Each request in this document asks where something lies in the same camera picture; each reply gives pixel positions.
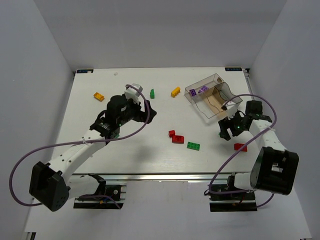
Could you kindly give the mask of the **purple rounded lego brick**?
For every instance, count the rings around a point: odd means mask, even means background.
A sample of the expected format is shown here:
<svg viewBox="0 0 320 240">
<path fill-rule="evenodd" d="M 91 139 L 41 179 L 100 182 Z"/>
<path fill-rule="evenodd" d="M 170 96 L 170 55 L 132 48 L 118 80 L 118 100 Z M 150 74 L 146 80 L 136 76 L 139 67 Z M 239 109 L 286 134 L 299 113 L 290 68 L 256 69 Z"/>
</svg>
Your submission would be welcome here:
<svg viewBox="0 0 320 240">
<path fill-rule="evenodd" d="M 203 85 L 199 90 L 198 94 L 205 93 L 209 88 L 206 85 Z"/>
</svg>

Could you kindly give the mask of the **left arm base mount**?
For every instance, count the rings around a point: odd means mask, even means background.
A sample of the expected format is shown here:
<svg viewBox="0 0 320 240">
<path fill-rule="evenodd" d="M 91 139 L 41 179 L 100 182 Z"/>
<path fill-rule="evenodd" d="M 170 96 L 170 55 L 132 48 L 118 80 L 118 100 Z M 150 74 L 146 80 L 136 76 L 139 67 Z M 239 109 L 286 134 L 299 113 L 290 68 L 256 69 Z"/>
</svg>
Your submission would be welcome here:
<svg viewBox="0 0 320 240">
<path fill-rule="evenodd" d="M 98 174 L 89 174 L 99 183 L 92 194 L 84 193 L 74 200 L 74 209 L 121 210 L 127 192 L 127 183 L 119 180 L 107 180 Z"/>
</svg>

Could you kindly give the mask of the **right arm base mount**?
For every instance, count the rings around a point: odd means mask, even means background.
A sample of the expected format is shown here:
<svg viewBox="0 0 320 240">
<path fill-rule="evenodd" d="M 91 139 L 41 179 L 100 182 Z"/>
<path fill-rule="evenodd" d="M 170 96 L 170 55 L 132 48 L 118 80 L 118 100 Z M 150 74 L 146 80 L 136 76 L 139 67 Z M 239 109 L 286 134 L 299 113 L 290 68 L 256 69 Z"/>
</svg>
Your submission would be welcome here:
<svg viewBox="0 0 320 240">
<path fill-rule="evenodd" d="M 210 212 L 255 212 L 258 210 L 256 196 L 253 192 L 227 193 L 239 191 L 234 186 L 235 177 L 214 181 L 212 186 L 204 191 L 209 197 Z"/>
</svg>

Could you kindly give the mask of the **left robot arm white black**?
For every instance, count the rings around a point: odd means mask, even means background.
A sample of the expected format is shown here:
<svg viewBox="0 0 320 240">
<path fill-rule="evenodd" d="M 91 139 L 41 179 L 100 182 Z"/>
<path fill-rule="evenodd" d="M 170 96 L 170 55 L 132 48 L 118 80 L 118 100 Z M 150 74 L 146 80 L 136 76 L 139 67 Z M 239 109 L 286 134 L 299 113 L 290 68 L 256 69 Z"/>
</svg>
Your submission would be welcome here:
<svg viewBox="0 0 320 240">
<path fill-rule="evenodd" d="M 124 95 L 115 95 L 107 103 L 82 136 L 79 144 L 71 147 L 48 163 L 38 162 L 32 169 L 29 193 L 49 210 L 59 210 L 72 198 L 103 198 L 106 181 L 95 173 L 74 176 L 73 173 L 95 152 L 115 139 L 121 126 L 133 120 L 149 124 L 157 112 L 146 101 L 144 110 L 141 103 Z"/>
</svg>

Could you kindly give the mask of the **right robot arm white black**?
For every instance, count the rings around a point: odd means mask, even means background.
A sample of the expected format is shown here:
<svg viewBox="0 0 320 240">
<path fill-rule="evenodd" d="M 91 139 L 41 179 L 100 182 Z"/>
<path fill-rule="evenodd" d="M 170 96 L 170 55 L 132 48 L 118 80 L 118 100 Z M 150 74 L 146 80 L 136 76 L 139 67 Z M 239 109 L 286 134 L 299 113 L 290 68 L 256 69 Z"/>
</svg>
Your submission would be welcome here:
<svg viewBox="0 0 320 240">
<path fill-rule="evenodd" d="M 259 154 L 249 173 L 232 173 L 227 180 L 227 191 L 262 190 L 289 195 L 292 191 L 299 156 L 287 150 L 272 127 L 272 120 L 263 114 L 260 101 L 246 103 L 245 113 L 237 110 L 218 122 L 219 136 L 227 141 L 248 131 L 259 148 Z"/>
</svg>

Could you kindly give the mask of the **green lego plate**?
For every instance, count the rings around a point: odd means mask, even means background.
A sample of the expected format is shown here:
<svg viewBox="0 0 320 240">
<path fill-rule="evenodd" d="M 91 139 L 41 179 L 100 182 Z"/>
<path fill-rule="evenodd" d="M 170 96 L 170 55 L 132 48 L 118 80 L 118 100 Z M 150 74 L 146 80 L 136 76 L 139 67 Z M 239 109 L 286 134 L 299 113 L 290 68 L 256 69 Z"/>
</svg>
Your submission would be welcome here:
<svg viewBox="0 0 320 240">
<path fill-rule="evenodd" d="M 199 151 L 200 150 L 200 144 L 199 143 L 195 143 L 195 142 L 188 142 L 187 143 L 187 148 L 190 150 L 195 150 L 195 151 Z"/>
</svg>

